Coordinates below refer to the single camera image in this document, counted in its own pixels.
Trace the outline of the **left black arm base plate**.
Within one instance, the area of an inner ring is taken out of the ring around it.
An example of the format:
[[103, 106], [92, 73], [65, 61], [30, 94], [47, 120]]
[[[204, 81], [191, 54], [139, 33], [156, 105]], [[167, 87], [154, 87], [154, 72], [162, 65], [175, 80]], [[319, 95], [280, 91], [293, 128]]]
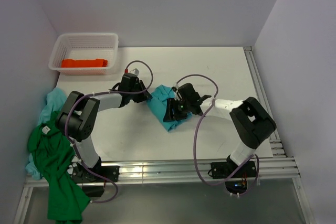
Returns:
[[[113, 182], [117, 182], [119, 177], [119, 166], [101, 166], [94, 172]], [[93, 199], [98, 199], [103, 195], [106, 184], [108, 183], [106, 180], [89, 173], [80, 165], [73, 166], [70, 177], [76, 184], [81, 185], [83, 192], [88, 197]]]

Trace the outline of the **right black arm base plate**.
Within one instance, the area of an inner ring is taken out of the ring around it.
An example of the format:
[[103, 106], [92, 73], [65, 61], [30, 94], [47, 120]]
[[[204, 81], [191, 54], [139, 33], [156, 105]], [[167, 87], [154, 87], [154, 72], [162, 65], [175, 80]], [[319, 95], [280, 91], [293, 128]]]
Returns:
[[[237, 166], [234, 163], [228, 162], [212, 162], [211, 168], [208, 171], [208, 176], [213, 179], [227, 178]], [[257, 167], [254, 161], [248, 161], [241, 167], [232, 178], [253, 178], [257, 175]]]

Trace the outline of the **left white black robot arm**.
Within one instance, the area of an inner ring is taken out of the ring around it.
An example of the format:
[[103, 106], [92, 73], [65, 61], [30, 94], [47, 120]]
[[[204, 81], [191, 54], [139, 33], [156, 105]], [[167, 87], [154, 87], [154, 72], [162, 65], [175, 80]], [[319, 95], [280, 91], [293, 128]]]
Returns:
[[69, 139], [81, 166], [83, 175], [91, 182], [102, 176], [101, 158], [96, 152], [91, 133], [97, 114], [108, 109], [119, 109], [130, 101], [141, 103], [151, 100], [142, 80], [136, 74], [125, 73], [112, 89], [96, 94], [73, 91], [68, 95], [56, 121], [56, 128]]

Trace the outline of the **white perforated plastic basket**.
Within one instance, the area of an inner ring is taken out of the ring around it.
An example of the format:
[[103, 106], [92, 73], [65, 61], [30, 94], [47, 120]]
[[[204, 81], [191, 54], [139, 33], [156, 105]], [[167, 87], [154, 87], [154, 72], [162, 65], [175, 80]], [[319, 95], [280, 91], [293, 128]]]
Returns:
[[[110, 75], [118, 57], [119, 37], [115, 33], [66, 33], [58, 37], [48, 67], [65, 75]], [[62, 67], [64, 60], [96, 60], [105, 67]]]

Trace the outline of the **teal t-shirt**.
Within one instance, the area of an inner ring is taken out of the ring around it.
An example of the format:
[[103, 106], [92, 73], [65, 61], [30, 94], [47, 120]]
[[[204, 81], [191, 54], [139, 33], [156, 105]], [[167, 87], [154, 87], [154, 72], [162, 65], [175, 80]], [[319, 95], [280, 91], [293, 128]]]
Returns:
[[159, 85], [151, 93], [151, 96], [152, 99], [147, 100], [146, 102], [147, 106], [167, 132], [176, 129], [179, 125], [181, 125], [182, 123], [184, 123], [185, 121], [187, 121], [189, 118], [192, 117], [192, 114], [189, 113], [187, 119], [180, 121], [175, 120], [172, 122], [164, 122], [163, 118], [166, 113], [167, 100], [169, 98], [175, 98], [175, 93], [172, 90], [172, 88], [164, 85]]

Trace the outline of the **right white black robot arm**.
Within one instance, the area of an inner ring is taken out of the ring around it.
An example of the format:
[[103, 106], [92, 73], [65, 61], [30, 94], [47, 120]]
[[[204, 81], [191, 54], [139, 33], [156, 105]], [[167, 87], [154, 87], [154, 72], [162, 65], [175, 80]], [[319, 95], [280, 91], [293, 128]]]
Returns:
[[197, 162], [197, 135], [203, 118], [209, 115], [232, 121], [240, 138], [239, 144], [227, 158], [228, 173], [234, 177], [245, 171], [245, 163], [277, 128], [273, 118], [254, 97], [245, 100], [224, 100], [208, 94], [200, 96], [191, 83], [174, 87], [173, 91], [175, 97], [167, 100], [163, 122], [185, 120], [189, 114], [200, 117], [194, 133], [194, 162]]

